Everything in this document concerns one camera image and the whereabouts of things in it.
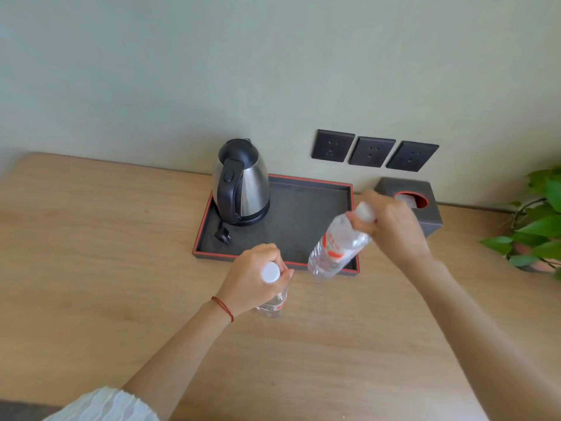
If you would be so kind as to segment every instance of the tissue box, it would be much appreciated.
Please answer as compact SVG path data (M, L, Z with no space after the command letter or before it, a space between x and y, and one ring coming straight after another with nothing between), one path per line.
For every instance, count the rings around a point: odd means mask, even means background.
M415 198L417 208L413 212L425 236L430 235L443 225L437 201L434 199L429 182L407 180L404 178L382 177L374 190L379 194L391 196L405 194Z

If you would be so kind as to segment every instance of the plastic water bottle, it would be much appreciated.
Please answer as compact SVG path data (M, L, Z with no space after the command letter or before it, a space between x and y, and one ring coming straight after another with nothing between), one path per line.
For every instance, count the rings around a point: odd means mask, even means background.
M266 283L277 282L278 278L281 277L281 270L277 264L270 261L261 272L261 276ZM284 303L286 303L287 294L288 288L285 288L271 300L257 307L257 312L267 316L268 318L278 318L281 315Z
M361 202L354 213L363 222L371 223L376 219L366 202ZM371 240L367 233L354 230L347 216L340 214L333 219L327 232L310 254L308 270L314 276L330 278L345 267Z

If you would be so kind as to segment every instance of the black outlet panel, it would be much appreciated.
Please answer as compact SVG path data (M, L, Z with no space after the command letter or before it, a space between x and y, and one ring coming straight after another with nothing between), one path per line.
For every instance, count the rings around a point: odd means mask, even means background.
M425 165L425 162L429 160L432 154L437 151L438 147L438 145L432 143L403 140L386 164L386 168L417 172Z
M349 164L381 167L395 143L394 139L361 136L354 147Z
M338 131L318 130L312 158L325 161L343 162L351 148L354 134Z

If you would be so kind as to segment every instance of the green plant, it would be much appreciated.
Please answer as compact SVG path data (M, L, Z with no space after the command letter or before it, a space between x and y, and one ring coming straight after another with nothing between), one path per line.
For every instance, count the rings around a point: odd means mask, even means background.
M483 239L481 243L501 253L516 267L544 261L555 269L555 277L561 281L561 165L534 171L528 178L527 190L535 197L524 204L508 203L515 208L509 220L513 232L510 236ZM530 254L516 254L515 242L530 247Z

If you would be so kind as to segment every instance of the white sleeve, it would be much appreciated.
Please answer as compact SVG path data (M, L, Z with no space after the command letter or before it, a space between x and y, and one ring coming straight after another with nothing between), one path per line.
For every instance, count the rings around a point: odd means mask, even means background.
M139 398L123 390L103 387L46 417L44 421L159 421Z

